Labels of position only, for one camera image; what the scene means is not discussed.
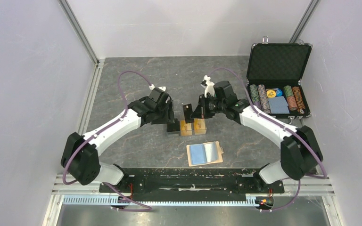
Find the black credit card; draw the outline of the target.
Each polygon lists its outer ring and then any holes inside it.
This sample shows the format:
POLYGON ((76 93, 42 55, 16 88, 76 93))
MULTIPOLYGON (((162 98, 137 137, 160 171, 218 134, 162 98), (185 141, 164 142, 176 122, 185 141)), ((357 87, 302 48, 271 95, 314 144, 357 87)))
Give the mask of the black credit card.
POLYGON ((193 114, 192 104, 186 104, 182 106, 185 123, 193 123, 194 119, 191 117, 193 114))

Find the cream leather card holder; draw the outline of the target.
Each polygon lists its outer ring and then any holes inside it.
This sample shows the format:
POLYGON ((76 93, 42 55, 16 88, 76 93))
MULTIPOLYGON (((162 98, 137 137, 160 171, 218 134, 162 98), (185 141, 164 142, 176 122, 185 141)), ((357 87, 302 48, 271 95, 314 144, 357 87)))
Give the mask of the cream leather card holder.
POLYGON ((223 162, 223 148, 218 141, 187 145, 186 150, 190 167, 223 162))

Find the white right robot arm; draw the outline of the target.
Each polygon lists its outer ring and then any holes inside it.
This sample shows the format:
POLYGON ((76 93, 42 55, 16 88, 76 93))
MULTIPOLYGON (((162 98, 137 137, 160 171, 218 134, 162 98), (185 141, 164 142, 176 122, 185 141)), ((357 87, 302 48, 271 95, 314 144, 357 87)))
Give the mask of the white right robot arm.
POLYGON ((237 124, 251 128, 280 148, 280 160, 269 163, 254 174, 253 185, 266 192, 276 181, 290 178, 300 180, 316 166, 324 168, 323 155, 310 127, 300 128, 283 123, 251 104, 239 99, 228 81, 201 82, 205 91, 199 96, 192 118, 209 119, 222 113, 237 124))

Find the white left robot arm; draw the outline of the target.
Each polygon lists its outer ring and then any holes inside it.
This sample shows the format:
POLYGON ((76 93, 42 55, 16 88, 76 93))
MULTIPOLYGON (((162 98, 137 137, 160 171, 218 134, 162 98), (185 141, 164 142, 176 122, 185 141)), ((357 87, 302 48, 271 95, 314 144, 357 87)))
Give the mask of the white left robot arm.
POLYGON ((114 142, 145 124, 169 124, 175 121, 173 100, 166 87, 150 87, 149 96, 127 105, 118 116, 95 130, 67 138, 60 164, 64 173, 74 179, 63 179, 64 184, 75 182, 88 185, 93 181, 110 183, 118 192, 129 187, 129 179, 121 167, 103 163, 99 158, 114 142))

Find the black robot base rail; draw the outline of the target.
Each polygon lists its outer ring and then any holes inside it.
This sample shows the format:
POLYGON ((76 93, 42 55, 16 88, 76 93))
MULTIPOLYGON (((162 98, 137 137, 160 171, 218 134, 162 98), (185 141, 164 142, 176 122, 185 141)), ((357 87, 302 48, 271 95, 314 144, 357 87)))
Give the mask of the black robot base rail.
POLYGON ((243 201, 246 194, 285 192, 283 182, 265 185, 252 168, 125 168, 114 186, 135 201, 205 202, 243 201))

